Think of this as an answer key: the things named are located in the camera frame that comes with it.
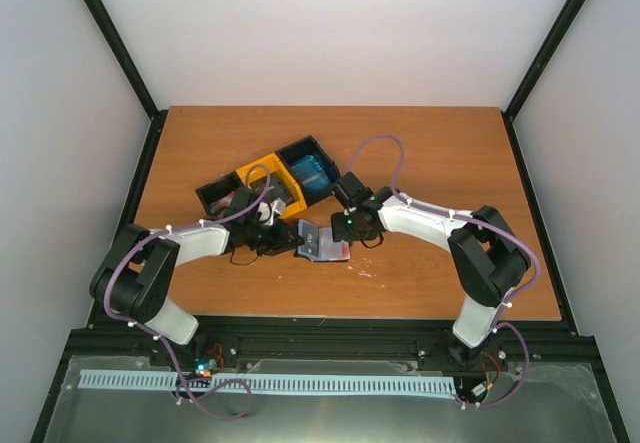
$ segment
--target black vertical post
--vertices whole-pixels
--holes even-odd
[[[156,104],[153,102],[153,98],[151,98],[151,94],[149,90],[147,90],[147,86],[142,81],[142,77],[136,68],[136,65],[133,63],[131,59],[131,55],[127,51],[127,47],[124,45],[122,38],[120,38],[120,34],[116,29],[113,21],[111,21],[111,17],[107,12],[102,0],[84,0],[87,8],[91,12],[93,19],[98,24],[102,35],[105,40],[111,47],[111,51],[118,60],[122,71],[126,75],[133,91],[136,93],[138,100],[140,100],[140,104],[144,108],[144,111],[149,116],[149,119],[153,119],[158,114],[158,108]]]
[[[567,33],[567,30],[571,26],[571,23],[573,23],[573,20],[585,1],[586,0],[567,0],[565,2],[551,30],[549,30],[547,37],[538,50],[536,57],[533,59],[531,66],[524,75],[520,86],[513,95],[509,106],[504,111],[508,124],[512,124],[516,116],[518,116],[524,102],[531,94],[533,87],[538,82],[540,75],[542,75],[542,72],[558,48],[558,45],[560,45],[562,38],[564,38],[564,35]]]

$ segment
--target gray floor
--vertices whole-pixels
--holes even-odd
[[[146,367],[140,360],[115,360],[74,362],[48,442],[615,441],[593,376],[583,365],[538,364],[522,392],[495,409],[461,411],[453,401],[413,397],[256,396],[249,416],[217,422],[190,404],[176,406],[168,392],[74,388],[80,368]],[[313,372],[321,367],[316,364]],[[273,372],[273,365],[264,368]],[[499,395],[511,384],[505,376],[492,392]],[[232,414],[244,402],[243,396],[225,394],[205,406]]]

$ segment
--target white panel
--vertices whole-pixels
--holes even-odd
[[[28,441],[146,116],[82,0],[0,0],[0,440]]]
[[[588,0],[517,132],[581,333],[640,441],[640,5]]]
[[[104,1],[163,107],[506,107],[564,3]]]

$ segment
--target brown wooden surface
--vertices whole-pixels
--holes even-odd
[[[497,108],[173,107],[136,222],[158,228],[197,221],[203,209],[195,188],[303,136],[312,134],[344,170],[358,144],[382,132],[405,143],[402,191],[458,209],[495,206],[542,258]],[[389,184],[397,158],[392,141],[376,141],[355,173],[376,190]],[[340,209],[328,199],[296,216],[328,226]],[[251,258],[237,253],[239,261]],[[464,296],[448,253],[401,234],[387,234],[373,250],[354,245],[349,263],[282,254],[242,267],[227,256],[205,258],[177,268],[169,294],[199,314],[400,318],[454,318]],[[559,319],[546,268],[505,315]]]

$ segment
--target blue object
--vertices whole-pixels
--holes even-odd
[[[309,193],[315,193],[331,186],[331,180],[313,155],[300,158],[291,165],[291,173]]]

